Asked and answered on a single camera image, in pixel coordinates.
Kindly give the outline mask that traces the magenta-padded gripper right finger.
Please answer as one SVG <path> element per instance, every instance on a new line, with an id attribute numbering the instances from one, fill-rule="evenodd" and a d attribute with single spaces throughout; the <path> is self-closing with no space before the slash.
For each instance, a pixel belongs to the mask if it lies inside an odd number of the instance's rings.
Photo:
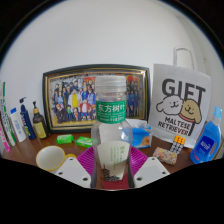
<path id="1" fill-rule="evenodd" d="M 156 157 L 147 157 L 139 149 L 131 148 L 130 169 L 135 188 L 146 186 L 169 175 Z"/>

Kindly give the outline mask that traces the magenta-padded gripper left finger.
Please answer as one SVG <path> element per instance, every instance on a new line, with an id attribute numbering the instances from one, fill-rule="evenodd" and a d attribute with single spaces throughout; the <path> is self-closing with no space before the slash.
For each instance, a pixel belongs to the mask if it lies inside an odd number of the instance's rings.
<path id="1" fill-rule="evenodd" d="M 86 149 L 77 157 L 69 156 L 54 174 L 84 188 L 95 187 L 97 172 L 93 148 Z"/>

